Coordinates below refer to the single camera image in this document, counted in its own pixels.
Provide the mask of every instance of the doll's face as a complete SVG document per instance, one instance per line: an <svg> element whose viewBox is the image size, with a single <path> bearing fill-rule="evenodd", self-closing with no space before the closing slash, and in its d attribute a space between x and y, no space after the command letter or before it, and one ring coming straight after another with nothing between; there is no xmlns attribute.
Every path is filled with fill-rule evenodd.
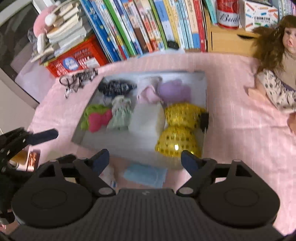
<svg viewBox="0 0 296 241"><path fill-rule="evenodd" d="M291 54L296 55L296 28L285 28L283 44Z"/></svg>

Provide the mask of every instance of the green book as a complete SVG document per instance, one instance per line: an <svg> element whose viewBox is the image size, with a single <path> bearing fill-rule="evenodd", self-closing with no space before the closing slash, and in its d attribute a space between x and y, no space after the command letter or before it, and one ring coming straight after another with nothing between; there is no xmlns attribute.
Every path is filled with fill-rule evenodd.
<svg viewBox="0 0 296 241"><path fill-rule="evenodd" d="M159 19L159 16L158 16L157 10L155 8L154 2L153 2L153 0L149 0L149 3L150 3L150 6L151 6L151 9L152 9L152 12L154 14L155 20L157 22L161 38L163 39L163 45L165 46L165 49L168 49L168 43L167 43L167 40L166 40L166 37L165 37L165 32L163 31L163 26L161 25L161 21Z"/></svg>
<svg viewBox="0 0 296 241"><path fill-rule="evenodd" d="M123 39L124 43L126 44L126 47L127 47L128 51L129 51L130 55L131 56L136 56L137 53L136 53L136 50L135 50L135 48L133 46L133 42L129 41L130 36L128 35L127 30L125 29L125 31L124 31L124 29L123 29L123 28L125 28L125 26L124 26L124 23L123 23L123 21L121 19L121 16L120 16L117 8L116 8L116 5L115 5L114 1L113 0L103 0L103 1L104 1L105 5L107 7L112 19L113 19L116 27L117 27L120 35L122 36L122 39Z"/></svg>

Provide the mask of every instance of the pink tablecloth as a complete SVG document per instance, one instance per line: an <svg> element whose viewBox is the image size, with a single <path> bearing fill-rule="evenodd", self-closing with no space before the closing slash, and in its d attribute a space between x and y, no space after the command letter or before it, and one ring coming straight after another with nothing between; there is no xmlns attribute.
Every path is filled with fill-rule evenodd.
<svg viewBox="0 0 296 241"><path fill-rule="evenodd" d="M210 125L204 157L220 163L241 159L279 195L276 228L286 234L296 228L296 136L287 127L288 116L271 104L248 98L245 87L254 85L256 61L233 55L193 53L132 59L99 69L99 76L83 90L64 98L64 87L56 82L37 108L29 130L56 128L59 137L39 145L41 161L49 151L90 157L94 152L71 143L74 130L103 76L134 71L203 70L208 81L207 110ZM118 173L126 162L111 159ZM190 176L184 170L170 171L165 187L177 189ZM120 186L140 187L118 177Z"/></svg>

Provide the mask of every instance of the purple cloth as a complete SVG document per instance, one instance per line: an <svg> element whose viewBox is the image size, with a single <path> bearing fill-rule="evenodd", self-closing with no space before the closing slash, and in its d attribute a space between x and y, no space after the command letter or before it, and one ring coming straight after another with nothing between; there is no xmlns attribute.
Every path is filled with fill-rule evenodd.
<svg viewBox="0 0 296 241"><path fill-rule="evenodd" d="M191 102L191 88L182 80L159 83L157 93L165 103Z"/></svg>

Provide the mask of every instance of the red can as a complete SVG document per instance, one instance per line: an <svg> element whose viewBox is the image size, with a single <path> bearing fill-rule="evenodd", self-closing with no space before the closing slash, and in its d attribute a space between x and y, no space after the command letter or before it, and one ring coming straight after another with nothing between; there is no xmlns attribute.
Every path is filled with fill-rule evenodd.
<svg viewBox="0 0 296 241"><path fill-rule="evenodd" d="M217 0L217 20L222 28L239 28L238 0Z"/></svg>

